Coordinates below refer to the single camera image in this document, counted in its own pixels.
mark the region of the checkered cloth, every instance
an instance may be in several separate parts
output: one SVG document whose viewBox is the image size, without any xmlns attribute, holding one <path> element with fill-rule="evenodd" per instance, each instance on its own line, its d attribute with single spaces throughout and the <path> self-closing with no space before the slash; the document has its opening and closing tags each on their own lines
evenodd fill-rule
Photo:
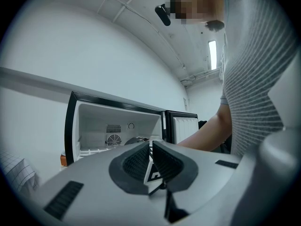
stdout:
<svg viewBox="0 0 301 226">
<path fill-rule="evenodd" d="M 24 158 L 0 151 L 0 168 L 8 183 L 18 192 L 25 184 L 30 185 L 34 190 L 37 188 L 36 173 Z"/>
</svg>

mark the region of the brown box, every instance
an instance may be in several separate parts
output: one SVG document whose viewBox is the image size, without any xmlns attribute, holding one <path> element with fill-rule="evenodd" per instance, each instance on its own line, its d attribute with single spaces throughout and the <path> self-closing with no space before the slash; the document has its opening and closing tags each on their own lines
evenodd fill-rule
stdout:
<svg viewBox="0 0 301 226">
<path fill-rule="evenodd" d="M 67 167 L 66 156 L 61 155 L 61 165 Z"/>
</svg>

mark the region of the fan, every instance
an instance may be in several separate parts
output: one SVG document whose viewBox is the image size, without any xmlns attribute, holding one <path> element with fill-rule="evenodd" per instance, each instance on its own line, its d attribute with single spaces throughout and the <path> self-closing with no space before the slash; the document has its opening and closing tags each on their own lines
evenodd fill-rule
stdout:
<svg viewBox="0 0 301 226">
<path fill-rule="evenodd" d="M 119 135 L 113 134 L 107 136 L 107 144 L 109 146 L 119 146 L 121 144 L 121 138 Z"/>
</svg>

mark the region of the neck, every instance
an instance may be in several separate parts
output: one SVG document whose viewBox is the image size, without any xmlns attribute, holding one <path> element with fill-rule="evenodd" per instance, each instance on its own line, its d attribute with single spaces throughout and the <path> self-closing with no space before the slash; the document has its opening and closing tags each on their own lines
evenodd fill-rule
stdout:
<svg viewBox="0 0 301 226">
<path fill-rule="evenodd" d="M 218 21 L 224 22 L 224 0 L 214 1 L 214 18 Z"/>
</svg>

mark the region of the gray shirt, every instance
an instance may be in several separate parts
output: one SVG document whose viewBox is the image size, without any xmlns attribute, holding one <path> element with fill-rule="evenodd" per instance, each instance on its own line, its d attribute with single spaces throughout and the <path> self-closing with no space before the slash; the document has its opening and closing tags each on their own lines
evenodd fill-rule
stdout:
<svg viewBox="0 0 301 226">
<path fill-rule="evenodd" d="M 231 153 L 243 155 L 283 124 L 268 92 L 297 52 L 298 37 L 275 0 L 225 0 L 224 83 Z"/>
</svg>

